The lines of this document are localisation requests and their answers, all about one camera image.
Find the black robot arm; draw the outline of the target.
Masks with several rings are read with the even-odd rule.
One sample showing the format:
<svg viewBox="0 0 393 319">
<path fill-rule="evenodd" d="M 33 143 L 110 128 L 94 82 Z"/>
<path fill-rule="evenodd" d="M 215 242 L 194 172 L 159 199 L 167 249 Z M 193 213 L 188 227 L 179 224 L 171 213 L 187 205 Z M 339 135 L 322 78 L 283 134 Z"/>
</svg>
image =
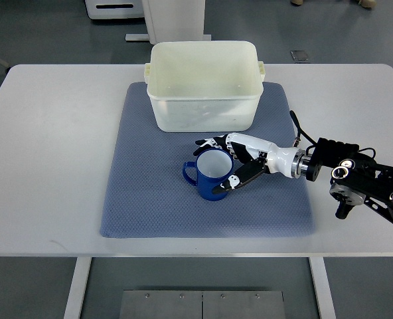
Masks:
<svg viewBox="0 0 393 319">
<path fill-rule="evenodd" d="M 311 139 L 300 127 L 294 111 L 291 119 L 297 128 L 294 145 L 304 136 L 311 145 L 296 156 L 291 169 L 294 177 L 315 181 L 322 167 L 331 168 L 331 196 L 339 202 L 335 213 L 346 219 L 353 207 L 366 205 L 393 224 L 393 167 L 376 162 L 376 151 L 365 154 L 357 144 L 346 144 L 325 138 Z"/>
</svg>

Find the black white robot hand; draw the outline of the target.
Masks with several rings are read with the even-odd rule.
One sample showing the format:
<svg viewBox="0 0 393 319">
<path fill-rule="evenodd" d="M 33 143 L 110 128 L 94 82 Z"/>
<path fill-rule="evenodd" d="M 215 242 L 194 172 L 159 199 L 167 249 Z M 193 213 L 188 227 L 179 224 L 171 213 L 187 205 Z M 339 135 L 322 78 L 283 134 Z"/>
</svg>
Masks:
<svg viewBox="0 0 393 319">
<path fill-rule="evenodd" d="M 212 189 L 213 194 L 226 193 L 247 185 L 263 173 L 281 173 L 288 178 L 305 175 L 306 153 L 297 148 L 281 148 L 273 142 L 241 133 L 229 133 L 209 139 L 197 140 L 194 155 L 212 148 L 224 150 L 239 167 L 226 181 Z"/>
</svg>

